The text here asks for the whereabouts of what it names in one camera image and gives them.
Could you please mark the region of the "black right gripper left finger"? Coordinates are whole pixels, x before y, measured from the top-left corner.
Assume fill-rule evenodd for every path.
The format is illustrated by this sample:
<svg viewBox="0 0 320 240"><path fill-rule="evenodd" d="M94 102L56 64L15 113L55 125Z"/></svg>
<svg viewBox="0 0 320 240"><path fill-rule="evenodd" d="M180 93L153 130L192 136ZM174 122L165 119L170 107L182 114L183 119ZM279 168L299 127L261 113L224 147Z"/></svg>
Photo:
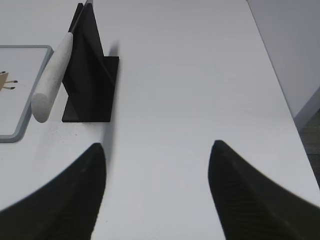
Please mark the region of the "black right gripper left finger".
<svg viewBox="0 0 320 240"><path fill-rule="evenodd" d="M0 238L91 239L106 178L104 149L94 143L50 182L0 212Z"/></svg>

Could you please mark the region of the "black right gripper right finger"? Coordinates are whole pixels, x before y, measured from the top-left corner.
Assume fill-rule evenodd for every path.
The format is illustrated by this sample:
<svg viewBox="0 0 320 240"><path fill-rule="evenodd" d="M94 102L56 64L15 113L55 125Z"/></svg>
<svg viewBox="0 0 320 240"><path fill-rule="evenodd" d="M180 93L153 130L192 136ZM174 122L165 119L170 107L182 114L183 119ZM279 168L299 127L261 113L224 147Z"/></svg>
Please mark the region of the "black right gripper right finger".
<svg viewBox="0 0 320 240"><path fill-rule="evenodd" d="M227 240L318 240L320 208L265 176L222 140L208 184Z"/></svg>

